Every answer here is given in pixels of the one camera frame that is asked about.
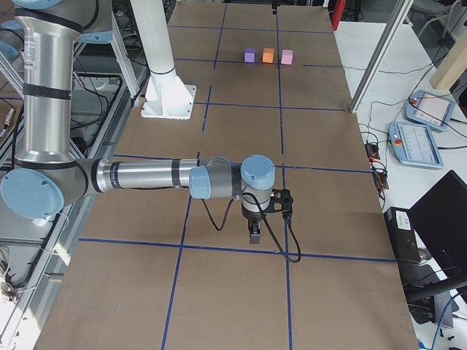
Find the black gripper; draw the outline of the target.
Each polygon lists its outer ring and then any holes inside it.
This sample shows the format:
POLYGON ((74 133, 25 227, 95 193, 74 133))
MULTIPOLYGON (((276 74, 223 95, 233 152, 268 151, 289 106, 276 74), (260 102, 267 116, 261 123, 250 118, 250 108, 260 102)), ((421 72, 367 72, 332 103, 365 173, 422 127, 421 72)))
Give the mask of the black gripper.
POLYGON ((260 223, 263 221, 263 215, 260 212, 243 211, 244 217, 247 219, 250 244, 260 243, 260 223))

